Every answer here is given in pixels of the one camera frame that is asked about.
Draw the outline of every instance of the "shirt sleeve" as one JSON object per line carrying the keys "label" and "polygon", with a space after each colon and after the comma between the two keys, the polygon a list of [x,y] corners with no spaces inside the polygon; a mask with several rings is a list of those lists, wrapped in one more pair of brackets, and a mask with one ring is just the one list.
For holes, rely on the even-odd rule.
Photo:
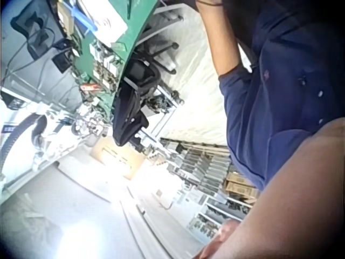
{"label": "shirt sleeve", "polygon": [[240,121],[251,78],[251,74],[242,65],[219,77],[220,91],[224,96],[228,131]]}

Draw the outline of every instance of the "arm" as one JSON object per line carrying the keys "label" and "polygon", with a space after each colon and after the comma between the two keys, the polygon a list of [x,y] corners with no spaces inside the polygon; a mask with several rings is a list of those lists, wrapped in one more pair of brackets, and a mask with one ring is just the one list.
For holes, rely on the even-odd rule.
{"label": "arm", "polygon": [[[210,4],[221,3],[221,0],[203,1]],[[204,22],[213,64],[218,76],[221,76],[240,63],[236,38],[222,6],[209,6],[198,1],[196,5]]]}
{"label": "arm", "polygon": [[341,118],[303,142],[213,258],[320,256],[344,224],[344,154]]}

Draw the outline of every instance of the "table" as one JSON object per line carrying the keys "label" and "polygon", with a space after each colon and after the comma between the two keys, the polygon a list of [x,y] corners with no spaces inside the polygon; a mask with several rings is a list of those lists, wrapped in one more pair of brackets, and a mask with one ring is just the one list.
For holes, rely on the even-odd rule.
{"label": "table", "polygon": [[[112,48],[112,50],[122,59],[124,67],[126,66],[134,47],[141,44],[148,38],[155,34],[158,34],[167,27],[173,25],[176,22],[182,20],[181,17],[170,19],[166,23],[160,24],[157,28],[150,29],[142,34],[145,25],[149,17],[153,13],[162,13],[170,11],[172,9],[180,8],[181,5],[165,6],[162,8],[156,8],[158,6],[158,0],[132,0],[132,8],[130,12],[130,19],[127,19],[127,1],[124,0],[109,0],[110,4],[114,7],[117,13],[125,21],[128,26],[127,31],[116,41],[123,44],[125,49],[119,50]],[[86,72],[87,75],[92,78],[93,81],[98,80],[93,75],[93,63],[94,57],[90,54],[89,45],[96,37],[92,33],[88,33],[86,37],[81,41],[82,55],[76,59],[74,66],[80,72]],[[99,92],[95,96],[100,99],[98,105],[105,111],[105,121],[109,122],[111,117],[111,106],[115,97],[115,93]]]}

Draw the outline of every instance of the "shelf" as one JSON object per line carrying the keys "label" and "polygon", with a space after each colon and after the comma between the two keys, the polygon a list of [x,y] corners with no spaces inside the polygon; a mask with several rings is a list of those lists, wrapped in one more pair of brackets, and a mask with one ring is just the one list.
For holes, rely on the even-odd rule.
{"label": "shelf", "polygon": [[247,203],[245,203],[245,202],[238,201],[238,200],[236,200],[236,199],[234,199],[234,198],[227,197],[227,199],[228,199],[229,201],[233,201],[233,202],[238,203],[238,204],[241,204],[241,205],[243,205],[243,206],[247,206],[247,207],[249,207],[249,208],[253,208],[252,205],[247,204]]}
{"label": "shelf", "polygon": [[220,209],[220,208],[218,208],[218,207],[216,207],[216,206],[214,206],[214,205],[212,205],[212,204],[206,203],[206,205],[207,205],[208,207],[213,208],[213,209],[215,209],[216,211],[218,211],[218,212],[220,212],[220,213],[222,213],[222,214],[224,214],[224,215],[226,215],[226,216],[228,216],[228,217],[234,219],[234,220],[238,220],[238,221],[242,221],[242,220],[243,220],[243,219],[240,219],[239,217],[236,217],[236,216],[234,216],[234,215],[231,215],[231,214],[229,214],[229,213],[223,211],[222,209]]}
{"label": "shelf", "polygon": [[218,225],[219,227],[222,226],[222,224],[220,224],[218,221],[215,221],[214,219],[212,219],[211,217],[207,216],[206,214],[199,212],[200,215],[202,215],[205,219],[208,219],[209,221],[211,221],[212,223]]}

